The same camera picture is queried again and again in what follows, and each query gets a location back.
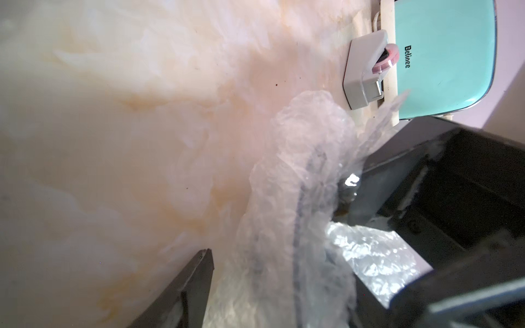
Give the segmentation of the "pink tape roll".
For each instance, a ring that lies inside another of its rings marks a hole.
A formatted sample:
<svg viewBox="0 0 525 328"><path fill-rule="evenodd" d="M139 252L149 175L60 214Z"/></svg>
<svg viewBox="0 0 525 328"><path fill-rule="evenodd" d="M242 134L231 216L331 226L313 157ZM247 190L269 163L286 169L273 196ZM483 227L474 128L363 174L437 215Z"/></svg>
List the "pink tape roll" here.
<svg viewBox="0 0 525 328"><path fill-rule="evenodd" d="M389 71L399 61L399 48L396 44L387 44L384 52L380 55L372 68L374 74L381 74Z"/></svg>

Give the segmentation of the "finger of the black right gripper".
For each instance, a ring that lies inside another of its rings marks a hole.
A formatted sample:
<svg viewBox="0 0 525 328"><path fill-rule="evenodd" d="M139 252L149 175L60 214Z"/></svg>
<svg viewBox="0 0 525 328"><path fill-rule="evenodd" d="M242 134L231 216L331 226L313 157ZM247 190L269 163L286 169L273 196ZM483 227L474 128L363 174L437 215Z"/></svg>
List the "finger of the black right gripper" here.
<svg viewBox="0 0 525 328"><path fill-rule="evenodd" d="M388 307L356 283L353 327L523 327L524 239L502 230L409 283Z"/></svg>
<svg viewBox="0 0 525 328"><path fill-rule="evenodd" d="M340 182L334 221L399 234L427 262L524 237L524 145L448 120L412 120Z"/></svg>

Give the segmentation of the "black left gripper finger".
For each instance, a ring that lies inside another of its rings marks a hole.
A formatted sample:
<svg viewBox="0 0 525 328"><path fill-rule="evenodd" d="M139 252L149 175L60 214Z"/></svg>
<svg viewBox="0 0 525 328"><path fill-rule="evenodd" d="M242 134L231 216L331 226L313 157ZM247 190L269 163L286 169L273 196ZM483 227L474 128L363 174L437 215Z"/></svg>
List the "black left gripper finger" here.
<svg viewBox="0 0 525 328"><path fill-rule="evenodd" d="M201 328L211 290L213 253L200 250L130 327Z"/></svg>

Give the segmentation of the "bubble wrap sheet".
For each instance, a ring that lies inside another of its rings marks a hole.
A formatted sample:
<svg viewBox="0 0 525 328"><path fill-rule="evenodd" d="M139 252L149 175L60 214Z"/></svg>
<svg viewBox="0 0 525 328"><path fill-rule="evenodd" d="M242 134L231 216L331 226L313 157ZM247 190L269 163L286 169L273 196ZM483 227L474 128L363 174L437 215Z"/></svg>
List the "bubble wrap sheet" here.
<svg viewBox="0 0 525 328"><path fill-rule="evenodd" d="M365 158L392 139L406 98L363 125L326 91L303 92L277 114L205 327L346 327L357 279L385 306L421 275L398 234L333 222L338 205L364 195Z"/></svg>

